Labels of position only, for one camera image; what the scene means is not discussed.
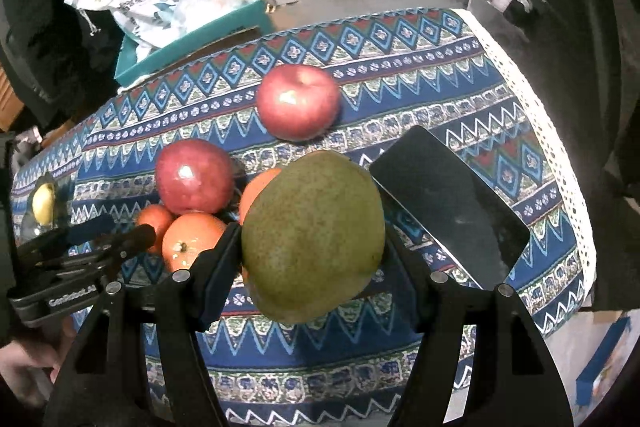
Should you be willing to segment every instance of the orange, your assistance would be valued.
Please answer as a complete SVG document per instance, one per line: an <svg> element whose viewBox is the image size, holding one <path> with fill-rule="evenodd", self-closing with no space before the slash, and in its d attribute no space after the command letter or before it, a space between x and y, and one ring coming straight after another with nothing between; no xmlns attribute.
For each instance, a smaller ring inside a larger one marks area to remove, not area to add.
<svg viewBox="0 0 640 427"><path fill-rule="evenodd" d="M162 257L167 268L174 272L189 269L196 257L218 243L226 224L204 212L182 214L176 219L162 240Z"/></svg>
<svg viewBox="0 0 640 427"><path fill-rule="evenodd" d="M269 184L269 182L273 180L278 174L280 174L280 172L282 172L282 169L277 167L269 169L265 172L261 172L244 188L244 192L242 193L240 204L238 206L241 225L244 222L246 213L249 212L249 208L254 203L255 198L258 197L258 194L260 194L262 190Z"/></svg>
<svg viewBox="0 0 640 427"><path fill-rule="evenodd" d="M150 253L160 255L162 238L172 222L174 222L174 215L161 204L150 204L140 211L136 225L151 225L156 231L156 242L148 249Z"/></svg>

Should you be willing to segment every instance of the wooden cabinet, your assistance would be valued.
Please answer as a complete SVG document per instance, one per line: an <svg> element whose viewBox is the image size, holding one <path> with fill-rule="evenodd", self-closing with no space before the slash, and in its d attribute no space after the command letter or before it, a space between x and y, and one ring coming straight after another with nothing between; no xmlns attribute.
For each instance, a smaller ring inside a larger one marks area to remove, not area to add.
<svg viewBox="0 0 640 427"><path fill-rule="evenodd" d="M24 104L15 96L6 73L0 66L0 129L8 131Z"/></svg>

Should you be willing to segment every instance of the yellow fruit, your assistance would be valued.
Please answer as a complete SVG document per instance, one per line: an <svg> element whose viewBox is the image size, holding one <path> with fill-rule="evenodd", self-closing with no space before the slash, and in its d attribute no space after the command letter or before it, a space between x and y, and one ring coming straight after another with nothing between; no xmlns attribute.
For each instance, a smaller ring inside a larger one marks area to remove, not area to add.
<svg viewBox="0 0 640 427"><path fill-rule="evenodd" d="M42 184L35 191L31 207L33 208L33 217L43 227L53 223L53 206L56 201L56 191L52 184Z"/></svg>
<svg viewBox="0 0 640 427"><path fill-rule="evenodd" d="M346 156L314 152L261 191L242 225L243 278L257 308L302 323L360 293L385 248L382 201Z"/></svg>

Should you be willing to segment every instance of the white lace trim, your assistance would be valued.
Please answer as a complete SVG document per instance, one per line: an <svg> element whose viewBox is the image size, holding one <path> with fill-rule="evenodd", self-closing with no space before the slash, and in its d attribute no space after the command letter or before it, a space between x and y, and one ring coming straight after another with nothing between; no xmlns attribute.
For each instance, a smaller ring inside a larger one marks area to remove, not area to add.
<svg viewBox="0 0 640 427"><path fill-rule="evenodd" d="M569 222L574 229L584 274L584 294L588 295L596 277L596 248L593 244L593 232L591 231L587 205L584 202L584 197L578 186L578 180L575 177L569 156L567 156L564 145L560 141L558 132L548 117L542 102L531 89L527 79L507 53L489 35L489 32L482 27L468 10L455 9L454 12L469 26L480 44L482 44L487 57L491 59L497 70L500 71L507 86L518 97L538 137L540 146L545 152L546 161L558 183L558 189L564 200Z"/></svg>

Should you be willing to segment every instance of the fruit stem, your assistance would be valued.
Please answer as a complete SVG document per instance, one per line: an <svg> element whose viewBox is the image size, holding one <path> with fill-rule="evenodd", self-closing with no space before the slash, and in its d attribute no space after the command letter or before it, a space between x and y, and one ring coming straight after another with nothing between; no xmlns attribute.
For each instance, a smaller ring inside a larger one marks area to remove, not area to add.
<svg viewBox="0 0 640 427"><path fill-rule="evenodd" d="M184 253L187 251L187 245L186 243L176 243L172 250L175 252Z"/></svg>

